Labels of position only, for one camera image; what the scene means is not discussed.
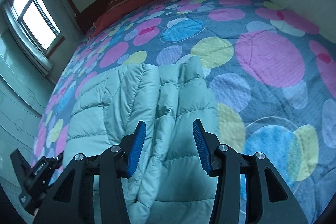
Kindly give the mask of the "person's left hand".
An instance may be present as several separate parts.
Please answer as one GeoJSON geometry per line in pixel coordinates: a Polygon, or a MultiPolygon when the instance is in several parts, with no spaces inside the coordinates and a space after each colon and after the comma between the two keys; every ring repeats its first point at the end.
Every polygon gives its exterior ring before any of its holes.
{"type": "Polygon", "coordinates": [[[36,217],[38,211],[39,211],[39,209],[36,209],[36,210],[34,211],[34,217],[36,217]]]}

